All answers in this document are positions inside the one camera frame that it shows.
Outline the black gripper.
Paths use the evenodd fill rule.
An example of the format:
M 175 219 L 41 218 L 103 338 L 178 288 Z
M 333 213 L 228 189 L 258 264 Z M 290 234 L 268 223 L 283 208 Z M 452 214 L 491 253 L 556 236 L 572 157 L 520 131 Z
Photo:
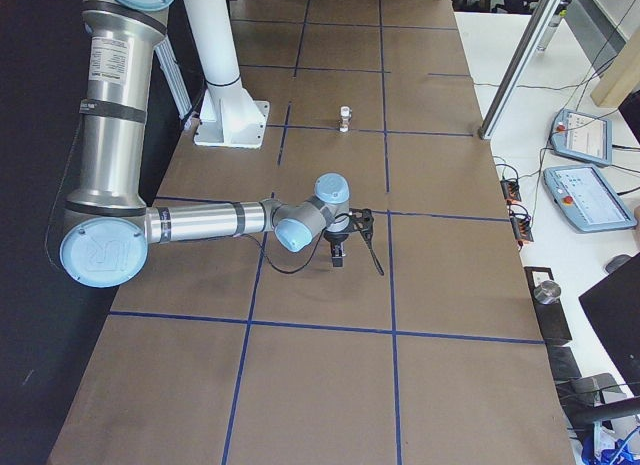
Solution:
M 323 238 L 330 245 L 333 267 L 341 268 L 344 266 L 343 243 L 353 233 L 358 233 L 371 254 L 374 254 L 372 246 L 374 218 L 370 209 L 351 208 L 348 212 L 337 215 L 335 223 L 323 232 Z

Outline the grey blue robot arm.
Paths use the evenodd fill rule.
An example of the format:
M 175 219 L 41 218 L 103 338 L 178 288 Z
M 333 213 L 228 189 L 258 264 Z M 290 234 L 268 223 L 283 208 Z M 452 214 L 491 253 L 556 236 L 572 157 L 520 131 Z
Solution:
M 290 252 L 328 241 L 334 266 L 343 244 L 373 238 L 368 209 L 350 205 L 340 174 L 327 173 L 298 205 L 275 198 L 195 206 L 149 207 L 139 194 L 152 61 L 167 36 L 174 0 L 83 0 L 91 36 L 86 98 L 79 107 L 80 181 L 65 204 L 59 259 L 77 282 L 123 284 L 143 267 L 152 244 L 273 233 Z M 244 88 L 227 0 L 183 0 L 204 72 L 200 146 L 257 149 L 270 106 Z

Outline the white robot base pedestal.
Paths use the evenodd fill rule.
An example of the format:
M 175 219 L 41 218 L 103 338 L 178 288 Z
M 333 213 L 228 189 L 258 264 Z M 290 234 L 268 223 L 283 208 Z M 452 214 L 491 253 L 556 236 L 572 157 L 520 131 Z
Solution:
M 226 0 L 183 1 L 207 87 L 195 143 L 259 148 L 270 104 L 243 86 Z

